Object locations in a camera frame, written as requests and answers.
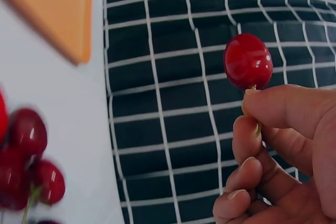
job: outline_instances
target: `dark green checkered fabric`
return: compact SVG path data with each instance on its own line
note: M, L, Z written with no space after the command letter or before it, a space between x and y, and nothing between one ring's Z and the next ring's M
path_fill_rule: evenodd
M237 167L232 126L243 93L223 69L226 43L258 36L269 86L336 84L336 0L105 0L107 102L126 223L213 223ZM275 152L287 171L301 176Z

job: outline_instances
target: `hand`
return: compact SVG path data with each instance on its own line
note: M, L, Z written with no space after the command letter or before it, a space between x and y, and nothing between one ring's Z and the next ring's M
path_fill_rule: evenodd
M336 91L283 85L247 91L244 116L234 124L239 168L215 202L217 224L336 223ZM311 177L287 174L255 137ZM272 206L258 200L256 192Z

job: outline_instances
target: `white table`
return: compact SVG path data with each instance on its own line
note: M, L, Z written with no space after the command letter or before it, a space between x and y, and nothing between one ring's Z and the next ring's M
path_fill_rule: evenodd
M8 106L38 106L48 127L45 156L56 160L66 177L62 202L40 205L31 217L123 224L104 86L102 3L93 0L92 59L76 68L0 0L0 83ZM3 223L20 223L21 215L6 212Z

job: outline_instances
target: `cherry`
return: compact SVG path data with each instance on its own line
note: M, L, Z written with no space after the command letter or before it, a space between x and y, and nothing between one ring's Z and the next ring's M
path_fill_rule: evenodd
M61 171L50 161L36 163L33 173L34 186L41 187L39 200L47 205L59 202L65 193L65 181Z
M7 148L0 153L0 192L15 194L28 188L28 175L20 152Z
M18 148L27 159L43 153L47 147L47 131L36 111L21 108L13 114L9 144Z
M8 128L8 114L3 95L0 92L0 144L5 140Z
M240 34L226 46L224 69L227 78L238 88L262 89L272 76L273 63L260 39L252 34Z
M11 211L21 211L28 204L29 190L18 191L15 194L0 194L0 207Z
M35 202L52 206L58 203L65 193L65 181L61 171L51 161L41 159L32 166L32 184L30 198L22 217L25 224L28 211Z

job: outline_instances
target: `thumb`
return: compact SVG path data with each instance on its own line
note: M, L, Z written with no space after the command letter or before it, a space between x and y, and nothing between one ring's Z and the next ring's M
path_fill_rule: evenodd
M244 111L263 125L314 139L313 174L324 213L336 219L336 91L282 85L247 90Z

